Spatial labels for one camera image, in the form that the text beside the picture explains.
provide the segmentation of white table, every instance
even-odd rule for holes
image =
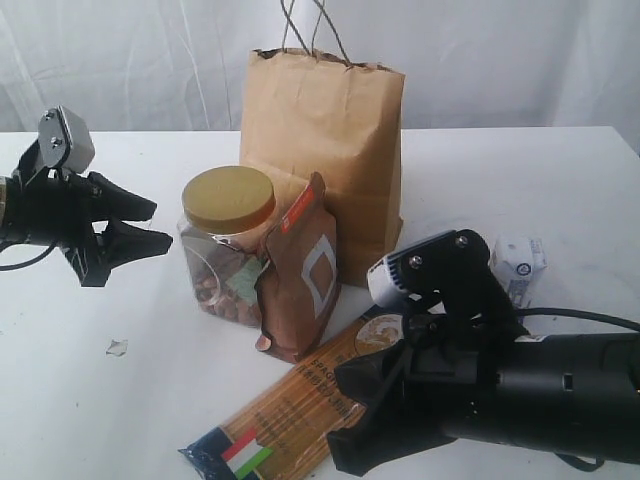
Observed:
[[[0,135],[0,174],[33,141]],[[175,232],[184,184],[237,161],[236,132],[95,133],[92,168],[158,202],[151,226]],[[550,262],[537,305],[640,315],[640,160],[611,128],[407,131],[402,242],[473,228],[540,236]],[[7,250],[0,263],[36,250]],[[257,333],[211,318],[192,299],[175,243],[164,258],[116,269],[104,289],[81,289],[55,252],[0,274],[0,478],[193,479],[176,450],[284,374],[254,351]],[[345,288],[329,334],[364,311]],[[533,331],[603,330],[530,320]],[[123,357],[106,356],[128,339]],[[638,478],[609,463],[589,478]],[[316,479],[350,478],[330,460]],[[553,455],[457,441],[373,470],[367,478],[584,479]]]

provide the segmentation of white curtain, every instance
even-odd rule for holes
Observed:
[[[640,150],[638,0],[326,5],[352,60],[407,74],[405,128],[613,125]],[[310,39],[314,3],[294,18]],[[247,53],[283,26],[279,0],[0,0],[0,130],[59,103],[93,130],[238,129]]]

